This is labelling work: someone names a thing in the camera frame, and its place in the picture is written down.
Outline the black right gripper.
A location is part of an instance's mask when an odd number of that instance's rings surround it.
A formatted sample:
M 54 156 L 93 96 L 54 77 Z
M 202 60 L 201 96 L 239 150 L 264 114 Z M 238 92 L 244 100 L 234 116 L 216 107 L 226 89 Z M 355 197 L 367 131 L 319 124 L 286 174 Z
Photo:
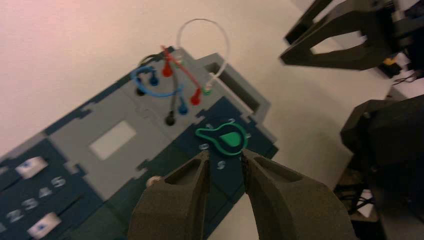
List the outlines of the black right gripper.
M 357 46 L 327 53 L 312 47 L 343 34 L 359 31 L 366 40 Z M 406 10 L 398 0 L 343 1 L 332 8 L 280 55 L 286 65 L 367 70 L 394 64 L 403 53 L 408 70 L 424 69 L 424 2 Z

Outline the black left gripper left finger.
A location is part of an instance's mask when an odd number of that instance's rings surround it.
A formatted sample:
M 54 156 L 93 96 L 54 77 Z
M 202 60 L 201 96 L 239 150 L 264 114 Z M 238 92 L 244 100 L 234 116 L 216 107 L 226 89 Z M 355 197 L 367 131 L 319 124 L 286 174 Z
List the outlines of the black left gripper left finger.
M 129 240 L 201 240 L 210 192 L 209 152 L 147 187 L 134 208 Z

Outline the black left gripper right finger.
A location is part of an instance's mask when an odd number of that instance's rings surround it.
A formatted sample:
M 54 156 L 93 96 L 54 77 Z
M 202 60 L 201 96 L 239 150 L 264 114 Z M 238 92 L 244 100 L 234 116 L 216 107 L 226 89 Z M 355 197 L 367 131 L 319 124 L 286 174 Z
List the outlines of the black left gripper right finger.
M 357 239 L 345 205 L 325 184 L 249 149 L 241 165 L 259 239 Z

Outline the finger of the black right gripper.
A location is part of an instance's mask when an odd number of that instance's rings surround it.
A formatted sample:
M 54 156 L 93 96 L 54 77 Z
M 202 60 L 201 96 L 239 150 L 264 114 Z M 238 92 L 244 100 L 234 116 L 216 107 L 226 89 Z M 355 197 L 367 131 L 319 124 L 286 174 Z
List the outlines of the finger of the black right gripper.
M 313 24 L 315 17 L 322 12 L 332 0 L 314 0 L 296 24 L 286 34 L 285 40 L 291 45 L 301 37 Z

